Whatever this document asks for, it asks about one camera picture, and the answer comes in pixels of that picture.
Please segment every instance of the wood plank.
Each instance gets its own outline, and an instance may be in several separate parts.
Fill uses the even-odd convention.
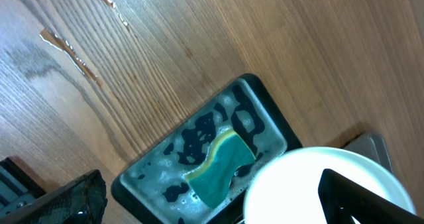
[[[110,186],[250,72],[305,146],[382,133],[424,215],[424,49],[409,0],[112,1],[0,0],[0,158],[43,188],[94,168]],[[104,220],[136,223],[110,196]]]

